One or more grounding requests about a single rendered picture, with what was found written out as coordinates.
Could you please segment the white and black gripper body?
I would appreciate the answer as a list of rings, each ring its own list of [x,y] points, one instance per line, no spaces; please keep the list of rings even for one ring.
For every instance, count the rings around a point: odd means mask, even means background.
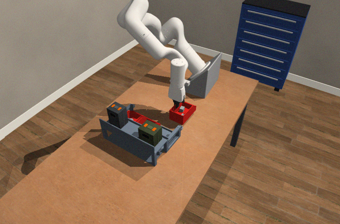
[[[174,88],[169,86],[168,97],[178,102],[182,102],[185,99],[185,87]]]

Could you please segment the dark grey case with orange latches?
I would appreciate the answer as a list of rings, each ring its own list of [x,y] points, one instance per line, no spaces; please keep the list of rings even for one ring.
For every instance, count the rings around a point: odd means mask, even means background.
[[[109,123],[115,127],[121,129],[128,123],[128,115],[126,106],[114,102],[109,107],[107,107],[107,113],[109,118]]]

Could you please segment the olive green tool case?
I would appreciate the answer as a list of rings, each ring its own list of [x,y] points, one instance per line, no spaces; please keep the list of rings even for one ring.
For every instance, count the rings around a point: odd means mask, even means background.
[[[149,120],[146,120],[139,128],[139,139],[156,146],[162,139],[162,127]]]

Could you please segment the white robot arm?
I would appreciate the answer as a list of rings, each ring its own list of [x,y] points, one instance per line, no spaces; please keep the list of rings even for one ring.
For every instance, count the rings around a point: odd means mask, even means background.
[[[134,39],[156,60],[166,58],[170,63],[170,85],[174,88],[189,86],[185,79],[187,68],[192,73],[190,79],[204,71],[210,61],[203,62],[184,37],[183,23],[170,18],[163,26],[154,15],[147,13],[148,0],[131,0],[118,14],[119,26],[126,29]],[[177,38],[174,48],[165,47]]]

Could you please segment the red bin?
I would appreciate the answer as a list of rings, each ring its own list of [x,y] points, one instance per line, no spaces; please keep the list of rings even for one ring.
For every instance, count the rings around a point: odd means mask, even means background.
[[[180,112],[179,109],[181,106],[184,106],[185,109],[183,112]],[[175,121],[181,125],[183,125],[189,117],[195,112],[196,106],[187,102],[180,102],[179,107],[176,108],[176,104],[169,110],[169,119]],[[181,114],[184,114],[183,116]]]
[[[130,119],[130,118],[132,118],[134,121],[138,121],[138,120],[140,120],[142,117],[145,117],[145,116],[143,116],[143,115],[141,115],[141,114],[139,114],[139,113],[137,113],[137,112],[134,112],[134,111],[130,111],[130,110],[128,110],[127,111],[127,115],[128,115],[128,118]]]
[[[137,122],[140,123],[140,124],[143,124],[146,120],[149,120],[149,121],[151,121],[151,122],[153,122],[153,123],[158,124],[159,126],[161,126],[160,123],[158,123],[158,122],[156,122],[156,121],[153,121],[153,120],[149,119],[148,117],[142,117],[142,118],[141,118],[139,121],[137,121]]]

